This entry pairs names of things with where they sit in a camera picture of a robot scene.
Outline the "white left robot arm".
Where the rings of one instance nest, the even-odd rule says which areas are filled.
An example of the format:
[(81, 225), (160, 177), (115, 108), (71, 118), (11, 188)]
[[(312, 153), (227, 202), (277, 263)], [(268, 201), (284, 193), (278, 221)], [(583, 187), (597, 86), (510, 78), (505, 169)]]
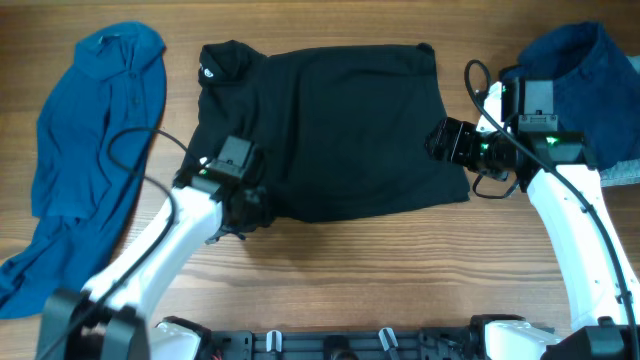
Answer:
[(161, 210), (113, 263), (81, 291), (58, 289), (46, 301), (37, 358), (208, 358), (210, 330), (177, 317), (149, 320), (198, 248), (272, 223), (263, 161), (255, 143), (230, 136), (217, 157), (180, 170)]

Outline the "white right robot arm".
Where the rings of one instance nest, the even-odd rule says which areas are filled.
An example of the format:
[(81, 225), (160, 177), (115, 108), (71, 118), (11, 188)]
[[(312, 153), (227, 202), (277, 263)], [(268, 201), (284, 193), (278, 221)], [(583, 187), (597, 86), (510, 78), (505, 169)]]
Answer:
[(595, 159), (579, 132), (562, 132), (549, 80), (516, 78), (500, 91), (491, 132), (453, 118), (427, 138), (430, 156), (499, 181), (510, 173), (550, 237), (569, 299), (572, 332), (519, 319), (480, 322), (486, 359), (636, 359), (639, 281), (609, 217)]

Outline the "black polo shirt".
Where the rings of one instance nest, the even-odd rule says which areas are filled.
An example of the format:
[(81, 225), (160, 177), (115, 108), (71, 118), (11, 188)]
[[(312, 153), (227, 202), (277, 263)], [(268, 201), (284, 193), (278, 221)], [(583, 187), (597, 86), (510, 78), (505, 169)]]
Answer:
[(342, 221), (468, 200), (464, 170), (425, 147), (446, 116), (430, 45), (267, 56), (228, 41), (205, 45), (199, 63), (185, 162), (216, 156), (228, 136), (254, 142), (275, 216)]

